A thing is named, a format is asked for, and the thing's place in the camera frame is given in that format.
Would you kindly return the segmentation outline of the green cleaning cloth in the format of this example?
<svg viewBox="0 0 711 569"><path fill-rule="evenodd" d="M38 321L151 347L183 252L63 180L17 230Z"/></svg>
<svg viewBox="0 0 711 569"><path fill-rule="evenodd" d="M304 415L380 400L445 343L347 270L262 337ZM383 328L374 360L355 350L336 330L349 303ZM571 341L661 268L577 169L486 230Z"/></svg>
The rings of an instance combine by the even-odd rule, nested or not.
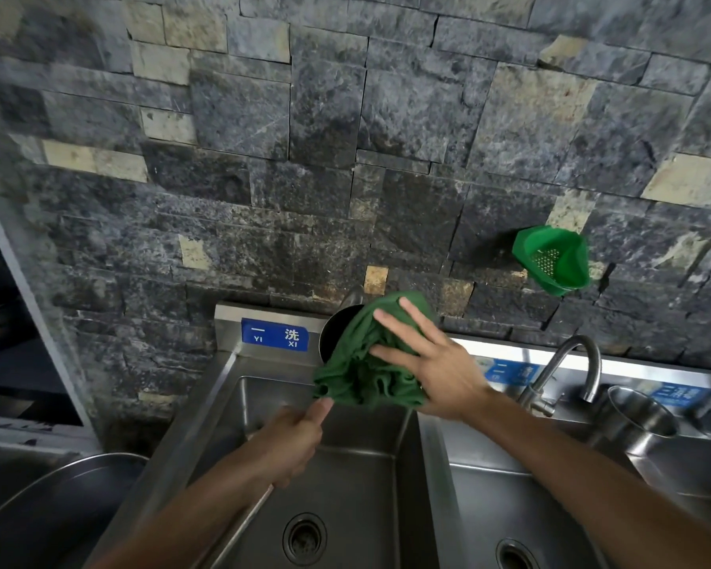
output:
<svg viewBox="0 0 711 569"><path fill-rule="evenodd" d="M315 371L315 397L364 407L390 403L416 408L424 403L425 392L413 374L370 355L370 348L375 344L411 352L373 318L373 312L381 308L415 327L398 304L401 297L417 305L432 322L436 320L434 308L417 290L391 292L365 304L345 329L330 360Z"/></svg>

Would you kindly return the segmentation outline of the round sink drain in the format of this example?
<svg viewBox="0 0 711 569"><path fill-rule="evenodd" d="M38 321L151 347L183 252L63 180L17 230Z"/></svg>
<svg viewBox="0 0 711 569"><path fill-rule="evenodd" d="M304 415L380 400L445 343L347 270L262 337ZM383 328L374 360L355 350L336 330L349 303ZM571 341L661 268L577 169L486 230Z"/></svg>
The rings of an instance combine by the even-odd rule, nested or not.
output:
<svg viewBox="0 0 711 569"><path fill-rule="evenodd" d="M519 541L510 538L497 543L495 558L499 569L540 569L532 552Z"/></svg>
<svg viewBox="0 0 711 569"><path fill-rule="evenodd" d="M294 516L285 526L283 552L296 567L310 567L321 560L327 538L322 519L313 513L302 513Z"/></svg>

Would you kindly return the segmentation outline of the steel pot with dark inside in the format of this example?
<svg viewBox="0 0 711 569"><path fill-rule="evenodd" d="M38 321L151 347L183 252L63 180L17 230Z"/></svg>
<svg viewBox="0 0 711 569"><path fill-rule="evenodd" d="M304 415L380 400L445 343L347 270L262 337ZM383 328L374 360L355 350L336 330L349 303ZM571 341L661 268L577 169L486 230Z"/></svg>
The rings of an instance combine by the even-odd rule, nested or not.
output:
<svg viewBox="0 0 711 569"><path fill-rule="evenodd" d="M324 324L320 339L319 353L322 363L327 363L345 329L360 313L366 301L366 294L362 285L353 286L341 301L337 311L332 314Z"/></svg>

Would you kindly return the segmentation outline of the person's right forearm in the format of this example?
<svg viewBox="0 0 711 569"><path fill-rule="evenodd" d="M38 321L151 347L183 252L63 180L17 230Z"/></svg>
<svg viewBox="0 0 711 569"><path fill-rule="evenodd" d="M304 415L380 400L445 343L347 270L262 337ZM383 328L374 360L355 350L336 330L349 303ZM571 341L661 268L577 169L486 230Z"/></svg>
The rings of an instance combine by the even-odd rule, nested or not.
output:
<svg viewBox="0 0 711 569"><path fill-rule="evenodd" d="M711 528L604 455L490 389L463 421L522 463L620 569L711 569Z"/></svg>

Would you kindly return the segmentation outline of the green plastic strainer basket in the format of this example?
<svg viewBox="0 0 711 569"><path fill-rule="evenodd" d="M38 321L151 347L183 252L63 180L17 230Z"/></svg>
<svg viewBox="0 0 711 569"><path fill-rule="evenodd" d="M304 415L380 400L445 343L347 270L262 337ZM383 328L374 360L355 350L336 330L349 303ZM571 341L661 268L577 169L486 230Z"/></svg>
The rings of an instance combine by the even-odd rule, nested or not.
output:
<svg viewBox="0 0 711 569"><path fill-rule="evenodd" d="M549 295L564 296L590 284L588 244L574 231L550 225L520 230L512 255Z"/></svg>

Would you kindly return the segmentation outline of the person's left forearm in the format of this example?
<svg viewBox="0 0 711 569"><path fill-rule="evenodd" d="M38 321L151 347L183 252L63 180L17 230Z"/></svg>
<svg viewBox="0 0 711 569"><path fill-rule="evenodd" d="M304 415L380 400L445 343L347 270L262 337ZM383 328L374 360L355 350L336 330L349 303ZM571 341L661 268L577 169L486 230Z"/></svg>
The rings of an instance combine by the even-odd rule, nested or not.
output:
<svg viewBox="0 0 711 569"><path fill-rule="evenodd" d="M91 569L189 569L270 484L262 455L234 451Z"/></svg>

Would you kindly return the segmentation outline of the steel bowl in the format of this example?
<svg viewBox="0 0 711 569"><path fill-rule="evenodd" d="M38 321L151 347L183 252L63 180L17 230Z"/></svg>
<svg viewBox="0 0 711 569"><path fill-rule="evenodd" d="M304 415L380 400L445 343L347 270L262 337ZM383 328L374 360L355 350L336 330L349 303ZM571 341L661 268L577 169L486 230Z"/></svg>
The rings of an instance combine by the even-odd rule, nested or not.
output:
<svg viewBox="0 0 711 569"><path fill-rule="evenodd" d="M588 445L610 443L625 454L644 457L679 433L677 417L663 404L645 393L615 384L600 400Z"/></svg>

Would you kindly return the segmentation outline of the large steel basin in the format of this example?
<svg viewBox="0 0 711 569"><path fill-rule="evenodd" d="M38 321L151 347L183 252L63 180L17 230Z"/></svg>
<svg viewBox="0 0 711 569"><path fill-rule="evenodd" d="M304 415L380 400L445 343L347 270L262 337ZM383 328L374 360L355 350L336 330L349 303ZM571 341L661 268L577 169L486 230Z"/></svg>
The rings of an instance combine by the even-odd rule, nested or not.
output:
<svg viewBox="0 0 711 569"><path fill-rule="evenodd" d="M0 569L82 569L148 460L82 458L10 497L0 506Z"/></svg>

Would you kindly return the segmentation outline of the person's left hand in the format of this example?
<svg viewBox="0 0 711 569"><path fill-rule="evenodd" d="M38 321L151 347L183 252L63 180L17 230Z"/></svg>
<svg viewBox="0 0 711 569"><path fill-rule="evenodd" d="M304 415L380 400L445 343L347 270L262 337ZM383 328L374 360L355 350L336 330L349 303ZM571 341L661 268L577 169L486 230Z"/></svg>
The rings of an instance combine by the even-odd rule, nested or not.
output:
<svg viewBox="0 0 711 569"><path fill-rule="evenodd" d="M284 405L248 441L261 478L275 488L287 486L301 474L322 441L322 426L318 429L304 421L307 409Z"/></svg>

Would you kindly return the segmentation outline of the blue sink label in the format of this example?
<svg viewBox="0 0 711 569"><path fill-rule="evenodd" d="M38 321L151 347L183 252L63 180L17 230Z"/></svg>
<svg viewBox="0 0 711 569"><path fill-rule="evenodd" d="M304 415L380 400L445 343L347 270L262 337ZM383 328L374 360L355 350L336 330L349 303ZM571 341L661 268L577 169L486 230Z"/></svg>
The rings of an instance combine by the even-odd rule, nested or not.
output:
<svg viewBox="0 0 711 569"><path fill-rule="evenodd" d="M302 353L307 352L309 346L309 332L305 327L256 318L242 318L241 339L248 345Z"/></svg>
<svg viewBox="0 0 711 569"><path fill-rule="evenodd" d="M514 360L493 359L484 371L488 382L524 387L540 373L542 365Z"/></svg>
<svg viewBox="0 0 711 569"><path fill-rule="evenodd" d="M711 395L711 389L686 384L661 383L648 394L651 399L668 408L688 408Z"/></svg>

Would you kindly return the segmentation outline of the person's right hand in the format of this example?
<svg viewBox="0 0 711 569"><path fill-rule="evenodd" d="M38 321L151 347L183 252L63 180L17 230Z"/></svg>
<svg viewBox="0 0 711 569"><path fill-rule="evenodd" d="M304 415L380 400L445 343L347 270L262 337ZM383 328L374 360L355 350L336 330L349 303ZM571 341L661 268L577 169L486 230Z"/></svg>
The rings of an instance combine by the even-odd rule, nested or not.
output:
<svg viewBox="0 0 711 569"><path fill-rule="evenodd" d="M373 318L411 349L407 353L421 357L420 370L412 374L426 395L422 412L470 425L494 391L468 352L450 338L451 345L426 341L417 325L401 322L381 308L373 312Z"/></svg>

